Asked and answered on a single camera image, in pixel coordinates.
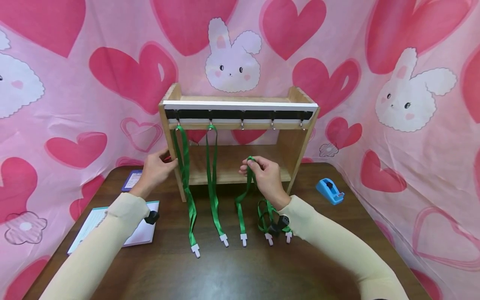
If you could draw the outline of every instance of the flower pattern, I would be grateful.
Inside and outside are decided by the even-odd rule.
[[[5,223],[9,228],[5,239],[12,245],[25,243],[38,244],[42,241],[42,231],[47,227],[47,220],[39,218],[33,212],[10,214]]]

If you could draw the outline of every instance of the pink backdrop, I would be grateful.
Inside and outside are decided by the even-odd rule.
[[[178,81],[301,87],[322,107],[304,161],[337,168],[432,298],[476,299],[477,2],[0,0],[0,296],[26,293],[113,168],[164,147]]]

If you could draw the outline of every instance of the brown table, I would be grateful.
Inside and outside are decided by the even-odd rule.
[[[109,174],[25,299],[38,299],[67,259],[67,250],[91,209],[110,205],[132,169],[121,167]],[[325,177],[345,192],[343,203],[333,206],[317,192],[315,184]],[[187,206],[180,201],[171,176],[147,199],[160,200],[153,243],[122,249],[93,299],[359,299],[348,273],[300,238],[294,237],[287,245],[281,236],[273,247],[268,246],[256,226],[258,194],[247,196],[242,205],[248,233],[248,247],[243,248],[233,199],[244,189],[244,185],[217,189],[220,222],[230,243],[226,249],[212,221],[207,187],[192,187],[198,212],[194,233],[202,256],[196,259],[188,242]],[[430,299],[332,166],[302,164],[292,193],[377,251],[396,272],[411,300]]]

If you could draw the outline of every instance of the paper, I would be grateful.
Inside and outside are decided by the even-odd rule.
[[[152,201],[147,202],[147,206],[150,210],[158,211],[159,201]],[[77,249],[78,245],[87,237],[87,235],[102,221],[105,216],[105,212],[108,207],[98,207],[92,209],[90,214],[88,215],[85,223],[83,224],[82,228],[78,232],[77,237],[73,241],[70,249],[68,249],[67,254],[70,255],[75,249]],[[150,225],[142,220],[138,225],[137,229],[133,232],[133,234],[125,241],[123,244],[124,247],[134,246],[134,245],[141,245],[141,244],[148,244],[153,241],[153,233],[155,231],[155,224]]]

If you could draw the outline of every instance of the right hand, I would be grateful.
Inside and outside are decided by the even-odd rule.
[[[280,166],[261,156],[254,156],[255,161],[244,159],[239,173],[247,176],[247,165],[252,169],[257,179],[257,186],[265,199],[280,210],[290,203],[290,197],[283,190],[280,178]]]

